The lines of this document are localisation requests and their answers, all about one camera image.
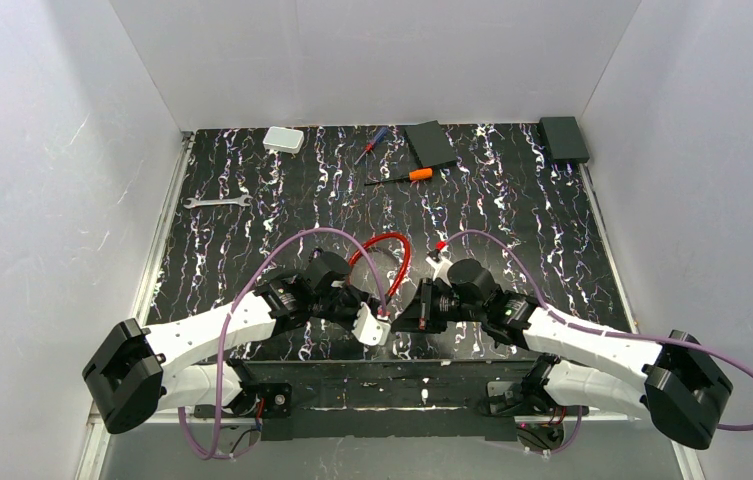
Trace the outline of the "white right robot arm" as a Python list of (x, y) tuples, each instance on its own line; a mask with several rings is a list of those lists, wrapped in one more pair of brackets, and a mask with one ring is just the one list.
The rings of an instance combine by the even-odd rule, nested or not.
[(517, 407), (547, 403), (622, 413), (705, 450), (733, 391), (693, 336), (674, 330), (651, 341), (595, 325), (502, 288), (473, 259), (438, 263), (392, 328), (435, 334), (463, 321), (478, 323), (497, 344), (537, 353), (515, 395)]

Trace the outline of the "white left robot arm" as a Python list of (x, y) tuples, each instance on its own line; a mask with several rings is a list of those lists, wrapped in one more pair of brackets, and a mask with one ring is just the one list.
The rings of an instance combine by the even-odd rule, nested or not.
[(134, 318), (117, 323), (82, 371), (106, 430), (122, 434), (178, 407), (219, 401), (238, 408), (253, 388), (246, 372), (206, 359), (312, 319), (341, 326), (363, 345), (384, 344), (390, 326), (378, 299), (349, 284), (350, 273), (344, 258), (326, 252), (303, 269), (272, 271), (239, 303), (166, 324), (142, 327)]

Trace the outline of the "red cable lock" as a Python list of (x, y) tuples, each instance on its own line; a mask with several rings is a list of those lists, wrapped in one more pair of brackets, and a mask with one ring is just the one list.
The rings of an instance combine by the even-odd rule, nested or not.
[[(383, 244), (386, 242), (397, 243), (399, 247), (397, 249), (383, 247)], [(387, 299), (391, 300), (399, 292), (411, 266), (412, 251), (410, 240), (399, 232), (388, 232), (368, 239), (362, 246), (368, 253), (377, 253), (386, 259), (390, 259), (396, 267), (391, 285), (387, 290)]]

